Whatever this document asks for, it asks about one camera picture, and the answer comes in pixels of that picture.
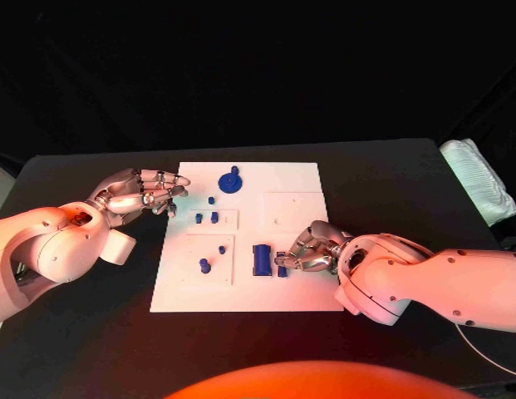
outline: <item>white board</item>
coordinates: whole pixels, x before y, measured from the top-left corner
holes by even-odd
[[[225,194],[217,180],[232,165],[242,188]],[[287,278],[279,278],[272,262],[311,221],[327,221],[317,164],[181,162],[178,174],[191,185],[189,196],[174,199],[178,210],[167,221],[150,311],[341,311],[333,298],[337,277],[288,269]],[[216,224],[212,212],[217,212]],[[256,244],[272,248],[272,276],[252,275]],[[226,247],[225,254],[217,252],[219,245]],[[207,274],[200,271],[200,258],[212,265]]]

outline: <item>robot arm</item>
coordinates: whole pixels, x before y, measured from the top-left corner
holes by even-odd
[[[393,325],[414,300],[451,322],[516,333],[516,254],[438,254],[390,234],[353,238],[314,221],[275,264],[339,276],[336,299],[353,314]]]
[[[112,228],[144,209],[154,214],[167,209],[171,216],[173,197],[187,194],[184,185],[189,180],[166,172],[122,170],[101,182],[85,202],[0,220],[0,322],[50,288],[79,278],[98,257],[124,264],[135,239]]]

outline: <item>small blue piece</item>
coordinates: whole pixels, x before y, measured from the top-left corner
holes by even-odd
[[[202,266],[202,273],[207,274],[209,270],[212,269],[212,266],[207,263],[207,260],[203,258],[200,259],[200,266]]]
[[[253,276],[271,276],[272,265],[269,263],[269,245],[253,245]]]
[[[236,166],[230,167],[230,172],[226,173],[217,180],[219,190],[226,194],[233,194],[242,188],[242,178],[239,177],[239,169]]]
[[[285,256],[285,252],[277,252],[275,258],[282,258]],[[278,277],[287,277],[287,268],[278,266]]]

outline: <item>robotic hand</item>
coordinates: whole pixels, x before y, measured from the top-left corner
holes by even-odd
[[[189,180],[155,170],[122,170],[83,202],[0,219],[0,322],[56,285],[79,278],[99,258],[124,264],[135,239],[114,228],[144,209],[176,213]]]
[[[453,323],[516,333],[516,253],[434,254],[390,234],[353,237],[315,220],[274,261],[337,274],[336,300],[378,323],[393,325],[414,300]]]

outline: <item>black table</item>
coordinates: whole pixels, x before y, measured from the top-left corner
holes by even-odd
[[[125,167],[177,171],[180,161],[317,162],[328,221],[346,231],[393,233],[434,251],[497,248],[435,145],[422,139],[39,156],[0,218],[83,200]],[[418,303],[392,327],[347,312],[150,313],[166,216],[147,213],[121,230],[138,240],[127,264],[98,260],[4,322],[0,397],[160,397],[223,372],[307,359],[373,363],[455,387],[516,381]]]

